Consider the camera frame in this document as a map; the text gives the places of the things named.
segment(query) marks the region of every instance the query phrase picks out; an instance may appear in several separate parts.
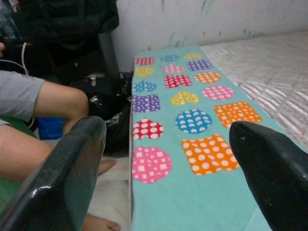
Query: turquoise ironing board cover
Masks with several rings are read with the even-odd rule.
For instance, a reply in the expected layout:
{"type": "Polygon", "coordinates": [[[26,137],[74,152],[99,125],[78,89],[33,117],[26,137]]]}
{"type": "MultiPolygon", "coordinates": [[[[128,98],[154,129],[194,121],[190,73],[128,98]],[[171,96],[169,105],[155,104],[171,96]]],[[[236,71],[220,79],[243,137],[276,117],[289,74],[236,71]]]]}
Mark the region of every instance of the turquoise ironing board cover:
{"type": "Polygon", "coordinates": [[[145,51],[132,85],[133,231],[267,231],[233,121],[284,131],[197,46],[145,51]]]}

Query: tiled floor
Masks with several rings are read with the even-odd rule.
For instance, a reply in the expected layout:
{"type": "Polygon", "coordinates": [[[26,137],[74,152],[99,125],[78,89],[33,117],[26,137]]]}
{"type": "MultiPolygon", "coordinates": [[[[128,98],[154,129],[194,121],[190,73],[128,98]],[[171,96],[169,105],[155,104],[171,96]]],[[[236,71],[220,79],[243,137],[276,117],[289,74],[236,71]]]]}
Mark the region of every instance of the tiled floor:
{"type": "MultiPolygon", "coordinates": [[[[58,141],[49,140],[45,142],[55,146],[58,141]]],[[[117,164],[97,179],[89,213],[117,222],[121,225],[122,231],[129,231],[129,158],[128,154],[125,153],[117,154],[117,156],[124,157],[118,158],[117,164]]]]}

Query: leg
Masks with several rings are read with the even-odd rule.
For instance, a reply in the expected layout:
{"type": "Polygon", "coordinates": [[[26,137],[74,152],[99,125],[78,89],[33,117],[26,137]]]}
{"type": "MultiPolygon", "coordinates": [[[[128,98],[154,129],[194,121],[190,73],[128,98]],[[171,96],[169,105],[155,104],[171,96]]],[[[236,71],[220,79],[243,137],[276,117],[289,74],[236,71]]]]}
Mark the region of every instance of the leg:
{"type": "MultiPolygon", "coordinates": [[[[47,143],[28,136],[9,125],[0,126],[0,178],[23,182],[52,151],[47,143]]],[[[106,162],[107,171],[113,162],[106,162]]],[[[109,220],[87,214],[84,231],[118,231],[120,226],[109,220]]]]}
{"type": "Polygon", "coordinates": [[[45,81],[34,106],[34,117],[64,117],[63,134],[88,115],[86,94],[78,89],[45,81]]]}

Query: black plastic bag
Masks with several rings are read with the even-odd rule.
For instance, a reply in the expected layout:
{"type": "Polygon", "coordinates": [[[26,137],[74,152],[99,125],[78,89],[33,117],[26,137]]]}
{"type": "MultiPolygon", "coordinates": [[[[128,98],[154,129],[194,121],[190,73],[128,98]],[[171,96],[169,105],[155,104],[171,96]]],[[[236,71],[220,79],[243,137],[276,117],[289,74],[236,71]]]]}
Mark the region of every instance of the black plastic bag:
{"type": "Polygon", "coordinates": [[[105,152],[129,149],[130,103],[120,113],[105,121],[107,125],[105,152]]]}
{"type": "Polygon", "coordinates": [[[90,115],[96,115],[103,120],[108,120],[118,114],[129,103],[124,96],[96,94],[89,100],[90,115]]]}

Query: orange polka dot square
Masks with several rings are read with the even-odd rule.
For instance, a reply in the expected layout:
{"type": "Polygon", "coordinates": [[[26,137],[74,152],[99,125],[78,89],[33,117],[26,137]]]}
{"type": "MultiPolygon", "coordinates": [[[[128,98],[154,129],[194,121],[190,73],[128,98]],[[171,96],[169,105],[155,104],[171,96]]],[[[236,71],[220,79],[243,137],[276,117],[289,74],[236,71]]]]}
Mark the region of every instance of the orange polka dot square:
{"type": "Polygon", "coordinates": [[[219,134],[199,140],[182,140],[181,144],[195,175],[239,167],[230,146],[219,134]]]}
{"type": "Polygon", "coordinates": [[[217,72],[204,72],[197,74],[195,79],[200,83],[215,83],[221,78],[217,72]]]}
{"type": "Polygon", "coordinates": [[[262,118],[247,102],[215,106],[214,110],[226,128],[230,128],[234,121],[249,121],[254,123],[262,121],[262,118]]]}

